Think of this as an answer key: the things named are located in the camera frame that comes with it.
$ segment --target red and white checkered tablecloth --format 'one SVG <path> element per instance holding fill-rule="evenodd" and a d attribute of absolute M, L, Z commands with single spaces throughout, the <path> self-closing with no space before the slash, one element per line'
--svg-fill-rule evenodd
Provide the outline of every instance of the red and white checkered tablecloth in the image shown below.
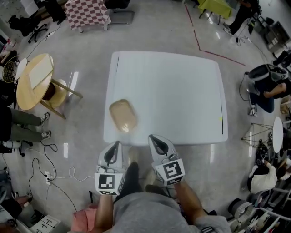
<path fill-rule="evenodd" d="M 72 30 L 86 25 L 111 23 L 103 0 L 70 0 L 65 4 L 65 13 Z"/>

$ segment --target concrete floor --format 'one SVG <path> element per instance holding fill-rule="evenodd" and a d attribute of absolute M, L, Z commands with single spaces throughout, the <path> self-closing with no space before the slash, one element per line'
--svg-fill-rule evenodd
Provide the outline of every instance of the concrete floor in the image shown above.
<path fill-rule="evenodd" d="M 246 178 L 253 166 L 254 151 L 241 141 L 241 137 L 251 122 L 272 124 L 275 116 L 279 115 L 279 102 L 275 103 L 273 114 L 258 108 L 258 117 L 247 115 L 249 103 L 241 99 L 238 87 L 244 72 L 266 63 L 263 60 L 265 58 L 248 40 L 238 47 L 235 37 L 230 37 L 223 31 L 224 19 L 217 25 L 217 15 L 212 15 L 207 20 L 209 12 L 198 19 L 200 12 L 197 7 L 192 8 L 192 2 L 188 2 L 187 6 L 194 26 L 185 6 L 180 2 L 132 0 L 129 8 L 135 11 L 135 18 L 131 25 L 112 26 L 108 31 L 92 26 L 80 34 L 78 31 L 71 31 L 66 21 L 54 35 L 41 42 L 32 52 L 28 60 L 41 53 L 49 53 L 53 57 L 55 79 L 61 78 L 70 83 L 71 74 L 78 72 L 75 89 L 84 95 L 82 100 L 74 95 L 68 98 L 61 109 L 67 117 L 66 120 L 51 114 L 43 129 L 38 129 L 52 131 L 51 139 L 45 143 L 55 143 L 58 146 L 57 152 L 47 149 L 58 177 L 68 176 L 71 166 L 75 167 L 75 176 L 78 179 L 94 176 L 98 155 L 106 146 L 103 141 L 103 120 L 112 53 L 125 50 L 162 51 L 204 57 L 218 62 L 225 90 L 228 140 L 212 145 L 176 147 L 184 162 L 186 181 L 196 191 L 206 210 L 214 209 L 225 216 L 227 206 L 232 200 L 247 196 Z M 234 16 L 235 12 L 227 22 L 232 22 Z M 57 27 L 51 22 L 49 31 Z M 199 51 L 193 30 L 202 50 L 229 57 L 245 66 Z M 247 29 L 242 35 L 248 36 Z M 259 35 L 254 32 L 251 39 L 265 53 L 268 62 L 271 62 L 272 55 Z M 22 41 L 19 49 L 23 57 L 28 56 L 35 47 L 35 43 L 28 44 L 27 40 L 25 38 Z M 242 86 L 243 96 L 247 96 L 246 86 L 245 82 Z M 31 112 L 41 116 L 46 109 L 38 105 Z M 63 157 L 63 143 L 68 143 L 68 158 Z M 33 149 L 43 152 L 41 144 L 34 144 Z M 30 150 L 25 153 L 24 158 L 17 153 L 4 155 L 10 168 L 13 187 L 20 194 L 29 191 L 28 179 L 32 175 L 33 158 L 39 158 L 42 171 L 53 172 L 44 156 Z M 151 166 L 151 157 L 146 147 L 140 148 L 140 154 L 142 177 Z M 37 164 L 34 167 L 35 176 L 31 180 L 31 189 L 35 197 L 34 205 L 42 212 L 47 186 Z M 84 182 L 70 178 L 57 179 L 55 184 L 67 192 L 78 210 L 89 203 L 89 190 L 96 193 L 92 178 Z M 50 187 L 45 212 L 70 226 L 74 209 L 62 192 L 56 187 Z"/>

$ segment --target drawer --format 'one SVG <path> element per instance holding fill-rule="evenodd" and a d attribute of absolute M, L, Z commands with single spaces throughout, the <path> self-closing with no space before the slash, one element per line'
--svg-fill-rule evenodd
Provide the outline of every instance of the drawer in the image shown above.
<path fill-rule="evenodd" d="M 34 225 L 31 230 L 35 233 L 50 233 L 54 228 L 42 221 L 39 221 L 36 225 Z"/>
<path fill-rule="evenodd" d="M 51 227 L 55 227 L 58 222 L 56 220 L 54 220 L 51 216 L 47 215 L 42 219 L 43 222 L 45 222 L 46 224 L 50 225 Z"/>

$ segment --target red line on floor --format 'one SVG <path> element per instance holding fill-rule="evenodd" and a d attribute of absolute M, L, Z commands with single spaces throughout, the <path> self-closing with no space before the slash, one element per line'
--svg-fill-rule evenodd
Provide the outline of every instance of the red line on floor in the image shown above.
<path fill-rule="evenodd" d="M 193 25 L 193 21 L 192 21 L 191 16 L 190 16 L 190 13 L 189 13 L 189 11 L 188 11 L 188 7 L 187 7 L 186 5 L 185 5 L 185 8 L 186 8 L 186 11 L 187 11 L 187 13 L 188 13 L 188 16 L 189 16 L 190 22 L 191 22 L 191 24 L 192 24 L 192 27 L 194 27 L 194 25 Z M 246 66 L 245 64 L 240 63 L 240 62 L 238 62 L 238 61 L 235 61 L 235 60 L 233 60 L 233 59 L 231 59 L 231 58 L 228 58 L 228 57 L 226 57 L 226 56 L 222 56 L 222 55 L 219 55 L 219 54 L 216 54 L 216 53 L 213 53 L 213 52 L 209 52 L 209 51 L 206 51 L 206 50 L 202 50 L 202 49 L 200 48 L 199 41 L 198 41 L 198 39 L 197 39 L 197 36 L 196 36 L 196 32 L 195 32 L 195 30 L 193 30 L 193 32 L 194 32 L 194 35 L 195 35 L 195 38 L 196 38 L 196 41 L 197 41 L 197 45 L 198 45 L 198 49 L 199 49 L 199 51 L 201 51 L 201 52 L 205 52 L 205 53 L 209 53 L 209 54 L 212 54 L 212 55 L 215 55 L 215 56 L 219 56 L 219 57 L 222 57 L 222 58 L 228 59 L 228 60 L 230 60 L 230 61 L 233 61 L 233 62 L 235 62 L 235 63 L 237 63 L 237 64 L 240 64 L 240 65 L 242 65 L 242 66 Z"/>

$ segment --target white drawer cabinet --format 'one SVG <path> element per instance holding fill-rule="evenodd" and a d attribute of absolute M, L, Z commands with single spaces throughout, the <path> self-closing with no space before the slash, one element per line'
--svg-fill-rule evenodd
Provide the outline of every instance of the white drawer cabinet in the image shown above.
<path fill-rule="evenodd" d="M 50 215 L 45 216 L 30 229 L 34 233 L 66 233 L 66 229 L 62 222 Z"/>

